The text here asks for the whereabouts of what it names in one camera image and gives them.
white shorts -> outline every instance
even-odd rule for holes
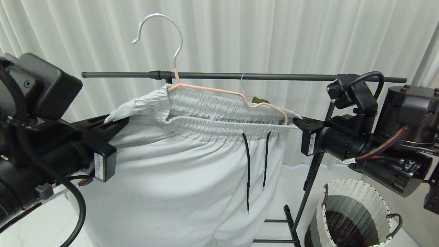
[[[116,174],[80,187],[87,233],[97,247],[249,246],[270,208],[292,119],[300,116],[285,110],[284,126],[273,108],[184,88],[168,94],[169,86],[107,118],[130,121],[110,141]]]

clothing rack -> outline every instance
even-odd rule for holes
[[[155,80],[165,80],[166,83],[172,84],[175,78],[174,72],[171,71],[150,71],[146,73],[138,72],[82,72],[83,78],[151,78]],[[181,79],[223,79],[223,80],[299,80],[299,81],[334,81],[343,75],[311,75],[311,74],[260,74],[260,73],[178,73]],[[369,77],[366,81],[378,81],[378,77]],[[384,82],[406,83],[407,78],[401,77],[384,77]],[[325,120],[332,117],[334,112],[334,103],[329,104]],[[309,166],[308,176],[303,185],[305,194],[300,203],[296,219],[293,220],[288,205],[284,206],[285,220],[267,219],[267,223],[287,223],[291,234],[291,240],[254,240],[254,243],[293,243],[295,247],[301,247],[300,240],[297,236],[297,226],[305,209],[306,202],[311,192],[314,180],[322,162],[324,153],[317,153],[313,156]]]

elastic waistband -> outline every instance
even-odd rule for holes
[[[242,140],[242,133],[250,140],[266,138],[270,131],[274,135],[297,128],[293,118],[301,118],[290,110],[282,109],[288,116],[288,125],[280,125],[284,117],[269,106],[249,108],[241,101],[188,88],[168,93],[170,86],[165,84],[134,99],[136,110],[130,116],[137,115],[139,117],[134,117],[136,120],[157,123],[176,134],[205,142]]]

white label sticker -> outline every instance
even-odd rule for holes
[[[98,153],[94,153],[94,176],[100,180],[104,179],[104,158]]]
[[[311,134],[309,138],[309,147],[308,147],[308,155],[311,155],[314,152],[314,143],[316,142],[316,133]]]
[[[350,158],[350,159],[347,159],[347,160],[343,160],[342,163],[345,164],[345,165],[349,165],[349,164],[356,163],[356,161],[355,161],[355,158]]]

robotic arm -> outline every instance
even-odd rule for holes
[[[78,224],[62,246],[68,246],[85,219],[85,202],[69,181],[82,171],[106,182],[115,173],[116,148],[111,140],[128,118],[103,123],[106,116],[76,123],[61,120],[82,88],[82,82],[32,54],[0,58],[1,158],[0,233],[51,198],[63,184],[77,198]],[[374,95],[363,80],[378,76]],[[303,131],[301,151],[307,156],[327,152],[354,171],[364,173],[406,197],[422,182],[432,158],[439,156],[439,89],[391,87],[374,133],[378,98],[384,85],[379,72],[339,75],[327,87],[332,104],[356,105],[356,115],[327,121],[294,119]],[[439,165],[431,178],[424,208],[439,214]]]

